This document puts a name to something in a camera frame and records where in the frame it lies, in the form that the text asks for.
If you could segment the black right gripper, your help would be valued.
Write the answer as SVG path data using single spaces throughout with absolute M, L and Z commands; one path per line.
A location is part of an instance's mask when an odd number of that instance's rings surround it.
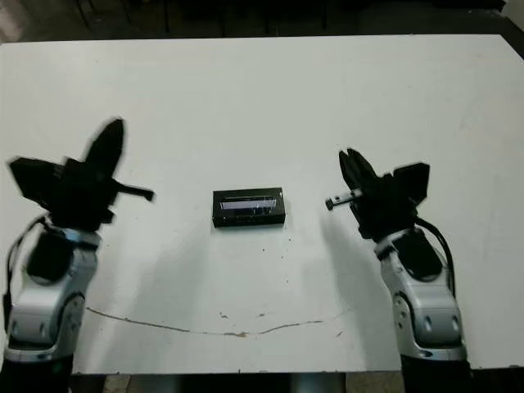
M 350 190 L 326 199 L 329 211 L 348 204 L 361 237 L 374 242 L 414 226 L 420 204 L 418 195 L 391 174 L 378 177 L 355 149 L 340 150 L 338 157 L 342 178 Z

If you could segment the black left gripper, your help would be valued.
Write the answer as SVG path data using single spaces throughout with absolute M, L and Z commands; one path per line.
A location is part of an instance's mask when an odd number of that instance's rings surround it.
M 54 175 L 45 202 L 54 225 L 97 230 L 112 222 L 110 207 L 120 193 L 154 199 L 151 189 L 113 178 L 124 150 L 124 126 L 121 118 L 107 121 L 93 137 L 84 161 L 69 158 Z

